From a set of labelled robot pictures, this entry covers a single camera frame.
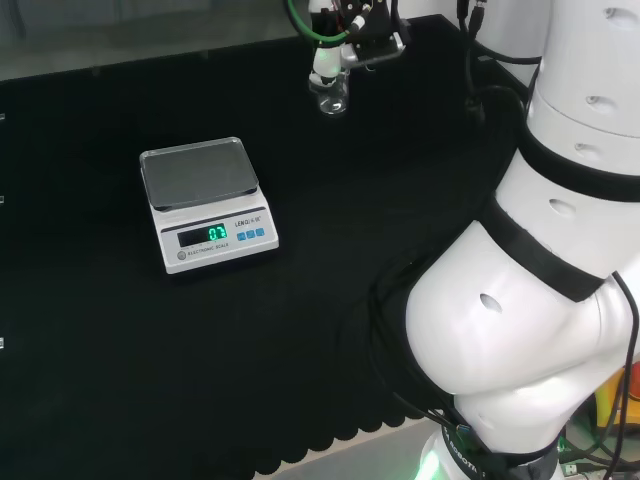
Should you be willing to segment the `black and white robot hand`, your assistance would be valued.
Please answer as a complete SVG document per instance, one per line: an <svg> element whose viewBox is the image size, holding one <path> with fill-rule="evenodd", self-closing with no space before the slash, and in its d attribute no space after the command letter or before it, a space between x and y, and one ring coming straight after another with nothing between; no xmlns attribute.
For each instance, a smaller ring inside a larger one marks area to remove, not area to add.
<svg viewBox="0 0 640 480"><path fill-rule="evenodd" d="M309 81L327 89L341 73L389 60L404 49L396 1L311 1L316 35Z"/></svg>

